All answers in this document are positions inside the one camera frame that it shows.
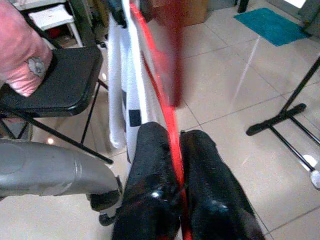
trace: white fabric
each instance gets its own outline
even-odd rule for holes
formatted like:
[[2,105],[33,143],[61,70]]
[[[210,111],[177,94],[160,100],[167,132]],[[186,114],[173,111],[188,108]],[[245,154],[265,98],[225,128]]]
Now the white fabric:
[[[141,124],[164,120],[153,86],[141,59],[137,28],[131,19],[129,0],[122,0],[127,28],[117,25],[112,15],[108,34],[109,131],[115,148],[127,146],[132,162],[139,126],[130,126],[129,110],[140,110]],[[126,92],[126,108],[123,103]]]

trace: red strap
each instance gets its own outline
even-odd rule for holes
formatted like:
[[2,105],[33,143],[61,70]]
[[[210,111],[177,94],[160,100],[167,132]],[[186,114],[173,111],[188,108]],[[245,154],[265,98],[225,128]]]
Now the red strap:
[[[158,54],[156,44],[154,42],[154,39],[151,35],[151,32],[149,30],[149,27],[144,17],[142,16],[141,12],[138,10],[136,5],[133,3],[130,3],[130,10],[131,10],[132,16],[134,17],[135,22],[139,25],[139,27],[142,30],[143,36],[139,36],[139,37],[145,39],[148,49],[151,52],[151,59],[153,64],[155,66],[157,65],[159,66],[159,64],[163,63],[163,61],[161,61],[160,59],[160,54]],[[184,165],[183,165],[182,155],[180,150],[180,141],[179,141],[179,135],[178,135],[175,108],[173,106],[169,106],[169,104],[166,101],[167,98],[163,90],[161,77],[157,72],[159,68],[157,69],[157,67],[155,67],[155,76],[153,76],[146,59],[143,58],[143,61],[161,106],[161,110],[164,116],[164,121],[166,123],[167,131],[168,131],[168,140],[169,140],[170,151],[172,156],[173,171],[175,173],[175,177],[178,182],[179,188],[182,190],[185,182]],[[181,191],[181,197],[182,197],[182,204],[183,204],[182,206],[183,216],[181,221],[183,239],[192,240],[192,233],[191,233],[191,228],[190,228],[190,223],[188,218],[187,195],[185,190]]]

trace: chair seat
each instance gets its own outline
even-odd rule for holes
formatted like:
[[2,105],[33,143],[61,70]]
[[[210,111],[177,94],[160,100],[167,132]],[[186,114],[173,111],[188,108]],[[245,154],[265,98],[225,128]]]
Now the chair seat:
[[[5,84],[0,89],[0,104],[34,118],[68,117],[83,112],[89,105],[98,80],[102,54],[97,47],[53,50],[54,58],[39,88],[24,97]],[[2,117],[13,117],[11,114]]]
[[63,4],[51,7],[42,11],[29,13],[28,16],[42,30],[51,29],[57,26],[74,22],[74,17],[70,15]]

